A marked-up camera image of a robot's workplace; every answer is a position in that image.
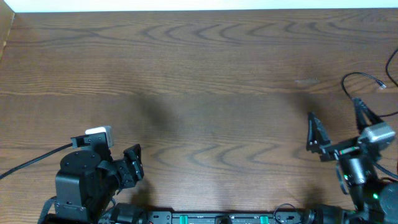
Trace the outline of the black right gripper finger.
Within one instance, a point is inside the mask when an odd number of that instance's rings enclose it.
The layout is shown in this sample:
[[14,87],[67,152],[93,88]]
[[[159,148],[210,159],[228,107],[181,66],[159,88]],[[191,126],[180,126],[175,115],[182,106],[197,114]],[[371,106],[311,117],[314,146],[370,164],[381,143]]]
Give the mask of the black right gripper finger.
[[384,121],[360,98],[353,98],[354,113],[356,117],[356,125],[359,133],[363,132],[366,128],[383,123]]
[[306,150],[311,152],[323,152],[324,148],[329,146],[331,146],[331,140],[322,122],[314,113],[309,112]]

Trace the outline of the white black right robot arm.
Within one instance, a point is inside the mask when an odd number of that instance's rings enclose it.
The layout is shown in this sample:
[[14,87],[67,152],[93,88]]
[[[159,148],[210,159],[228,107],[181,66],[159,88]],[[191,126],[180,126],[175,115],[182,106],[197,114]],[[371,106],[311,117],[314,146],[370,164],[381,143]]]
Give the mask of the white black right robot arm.
[[322,162],[336,162],[340,188],[354,210],[320,205],[306,210],[303,223],[397,223],[397,176],[377,163],[396,132],[361,99],[353,106],[357,137],[333,144],[322,122],[309,113],[306,149]]

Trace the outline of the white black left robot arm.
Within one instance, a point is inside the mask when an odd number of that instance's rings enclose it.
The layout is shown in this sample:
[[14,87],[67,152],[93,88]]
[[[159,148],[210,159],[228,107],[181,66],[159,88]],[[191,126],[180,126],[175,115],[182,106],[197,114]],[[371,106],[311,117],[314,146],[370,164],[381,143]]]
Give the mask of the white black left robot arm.
[[38,223],[98,223],[114,195],[144,177],[141,146],[135,144],[114,160],[94,150],[66,155],[55,177],[56,196],[48,199]]

